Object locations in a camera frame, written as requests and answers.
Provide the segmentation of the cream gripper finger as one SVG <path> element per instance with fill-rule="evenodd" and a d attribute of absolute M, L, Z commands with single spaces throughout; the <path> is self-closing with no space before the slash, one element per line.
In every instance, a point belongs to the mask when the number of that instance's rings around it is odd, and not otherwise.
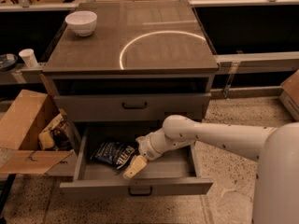
<path fill-rule="evenodd" d="M 123 173 L 123 177 L 126 179 L 131 179 L 135 175 L 137 175 L 143 168 L 145 168 L 147 165 L 147 160 L 141 156 L 137 155 L 134 156 L 129 164 L 129 166 L 126 168 L 126 170 Z"/>

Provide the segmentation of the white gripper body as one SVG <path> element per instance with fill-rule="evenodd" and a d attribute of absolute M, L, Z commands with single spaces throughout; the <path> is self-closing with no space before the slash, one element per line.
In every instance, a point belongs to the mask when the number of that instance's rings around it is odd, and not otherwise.
<path fill-rule="evenodd" d="M 162 156 L 161 153 L 156 151 L 150 141 L 150 134 L 139 136 L 136 138 L 138 143 L 138 152 L 148 161 L 154 161 Z"/>

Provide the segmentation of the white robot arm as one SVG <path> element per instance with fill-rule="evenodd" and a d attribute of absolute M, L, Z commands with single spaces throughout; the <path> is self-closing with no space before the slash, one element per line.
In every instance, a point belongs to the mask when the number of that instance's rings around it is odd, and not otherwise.
<path fill-rule="evenodd" d="M 124 176 L 138 174 L 148 161 L 200 141 L 258 162 L 252 224 L 299 224 L 299 123 L 279 128 L 196 122 L 180 115 L 136 138 L 139 154 Z"/>

